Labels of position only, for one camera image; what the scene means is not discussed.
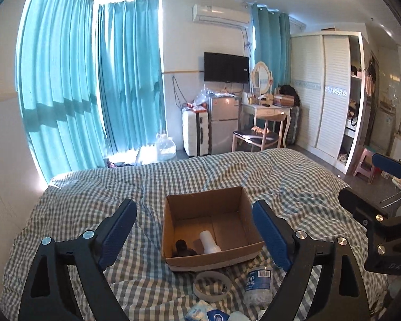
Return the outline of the clear plastic water bottle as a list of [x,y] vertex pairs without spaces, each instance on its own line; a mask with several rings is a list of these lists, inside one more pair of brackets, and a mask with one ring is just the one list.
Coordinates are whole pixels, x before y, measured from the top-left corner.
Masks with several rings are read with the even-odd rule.
[[259,266],[250,269],[245,281],[244,304],[269,305],[273,299],[272,287],[272,268]]

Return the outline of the black small object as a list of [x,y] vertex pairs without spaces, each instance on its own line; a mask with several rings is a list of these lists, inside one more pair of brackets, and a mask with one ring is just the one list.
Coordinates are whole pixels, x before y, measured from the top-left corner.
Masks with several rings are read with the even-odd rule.
[[179,239],[175,243],[176,253],[174,257],[191,257],[196,256],[197,252],[194,249],[190,249],[187,247],[187,243],[185,240]]

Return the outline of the white cylindrical device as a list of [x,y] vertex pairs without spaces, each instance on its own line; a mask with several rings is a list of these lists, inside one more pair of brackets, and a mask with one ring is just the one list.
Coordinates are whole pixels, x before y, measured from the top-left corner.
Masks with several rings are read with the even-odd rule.
[[203,245],[204,254],[213,254],[222,251],[209,230],[202,231],[199,237]]

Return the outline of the blue tissue pack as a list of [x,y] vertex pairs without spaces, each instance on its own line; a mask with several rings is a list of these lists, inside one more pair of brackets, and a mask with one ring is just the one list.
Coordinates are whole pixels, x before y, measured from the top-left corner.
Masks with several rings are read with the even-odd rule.
[[219,309],[214,309],[205,301],[199,301],[184,316],[186,321],[227,321],[229,315]]

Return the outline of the pink plastic stool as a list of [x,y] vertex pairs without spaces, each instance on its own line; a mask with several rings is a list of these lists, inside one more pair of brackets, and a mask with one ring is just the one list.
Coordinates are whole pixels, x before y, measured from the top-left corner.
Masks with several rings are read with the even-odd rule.
[[367,178],[367,183],[372,184],[378,169],[373,164],[373,156],[376,154],[376,150],[370,146],[365,146],[360,158],[358,159],[353,176],[362,175]]

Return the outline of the checkered bed quilt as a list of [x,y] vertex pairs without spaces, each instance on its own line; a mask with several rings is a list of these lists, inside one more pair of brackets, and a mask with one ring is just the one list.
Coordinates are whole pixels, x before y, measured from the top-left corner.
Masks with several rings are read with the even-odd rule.
[[8,319],[17,319],[43,238],[71,240],[94,230],[126,198],[136,202],[137,219],[105,276],[130,320],[183,319],[197,299],[194,275],[175,273],[167,265],[180,238],[177,227],[209,211],[234,215],[241,201],[264,200],[292,229],[313,239],[346,238],[363,265],[366,231],[340,206],[338,193],[344,187],[329,170],[289,148],[57,176],[13,242],[3,273],[1,310]]

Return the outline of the white sliding wardrobe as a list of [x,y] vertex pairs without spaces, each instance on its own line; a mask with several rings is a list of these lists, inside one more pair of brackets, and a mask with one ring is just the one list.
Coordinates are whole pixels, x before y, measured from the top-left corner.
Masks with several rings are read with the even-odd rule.
[[296,143],[346,174],[364,144],[369,118],[369,44],[359,31],[300,33],[290,40],[290,84],[300,97]]

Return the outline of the wooden chair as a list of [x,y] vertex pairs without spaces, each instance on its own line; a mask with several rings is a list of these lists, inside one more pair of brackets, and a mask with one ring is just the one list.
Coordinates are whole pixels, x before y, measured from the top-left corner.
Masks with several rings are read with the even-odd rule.
[[[236,151],[237,142],[245,142],[253,148],[258,147],[261,151],[267,148],[275,146],[281,148],[283,126],[282,123],[286,120],[287,116],[284,112],[275,114],[273,116],[264,117],[264,126],[259,127],[257,125],[244,130],[234,131],[232,134],[232,151]],[[269,123],[280,123],[280,131],[275,133],[269,129]]]

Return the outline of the black bag on table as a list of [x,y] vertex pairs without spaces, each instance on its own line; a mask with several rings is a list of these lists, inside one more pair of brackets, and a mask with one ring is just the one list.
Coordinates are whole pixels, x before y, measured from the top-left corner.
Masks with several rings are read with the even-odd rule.
[[294,105],[300,106],[300,97],[291,85],[280,86],[279,93],[285,96],[292,96],[292,98],[294,99]]

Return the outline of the cardboard box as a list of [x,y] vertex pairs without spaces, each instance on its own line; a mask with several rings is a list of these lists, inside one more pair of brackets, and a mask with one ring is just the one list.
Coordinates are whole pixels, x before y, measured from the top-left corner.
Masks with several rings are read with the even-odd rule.
[[[221,252],[204,254],[200,233],[209,230]],[[185,240],[196,256],[174,257]],[[236,265],[258,256],[264,245],[252,216],[252,201],[241,186],[167,196],[161,255],[175,273],[202,272]]]

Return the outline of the oval vanity mirror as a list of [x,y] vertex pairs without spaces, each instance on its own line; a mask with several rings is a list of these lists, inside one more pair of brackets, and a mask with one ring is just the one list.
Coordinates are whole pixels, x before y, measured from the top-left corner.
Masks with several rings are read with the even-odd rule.
[[262,61],[257,62],[250,73],[251,91],[256,96],[261,96],[269,92],[272,84],[272,72],[268,66]]

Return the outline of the left teal curtain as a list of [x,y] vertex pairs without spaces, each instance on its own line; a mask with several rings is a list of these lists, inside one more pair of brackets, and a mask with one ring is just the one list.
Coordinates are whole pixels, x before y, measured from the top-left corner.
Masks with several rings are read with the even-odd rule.
[[93,0],[26,0],[16,46],[16,90],[43,177],[104,166]]

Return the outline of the teal curtain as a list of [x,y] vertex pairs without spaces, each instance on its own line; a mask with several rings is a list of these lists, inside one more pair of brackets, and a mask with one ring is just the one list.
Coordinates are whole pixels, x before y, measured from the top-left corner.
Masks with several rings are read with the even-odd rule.
[[159,7],[133,0],[98,10],[98,84],[113,154],[151,145],[166,129]]
[[43,177],[104,166],[93,0],[26,0],[16,46],[16,90]]
[[256,49],[254,59],[268,66],[272,74],[272,91],[290,84],[291,40],[290,18],[283,12],[272,12],[265,6],[251,8]]

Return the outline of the middle teal curtain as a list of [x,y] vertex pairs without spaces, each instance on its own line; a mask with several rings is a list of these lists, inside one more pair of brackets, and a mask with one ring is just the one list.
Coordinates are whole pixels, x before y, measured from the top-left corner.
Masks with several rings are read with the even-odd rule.
[[166,129],[159,7],[133,0],[98,10],[98,84],[113,154],[151,145]]

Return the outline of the white air conditioner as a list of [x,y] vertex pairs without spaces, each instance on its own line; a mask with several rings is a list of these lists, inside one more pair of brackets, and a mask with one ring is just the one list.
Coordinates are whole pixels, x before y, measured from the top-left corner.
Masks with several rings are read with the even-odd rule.
[[194,22],[221,25],[230,28],[247,28],[250,15],[246,11],[195,4],[192,7]]

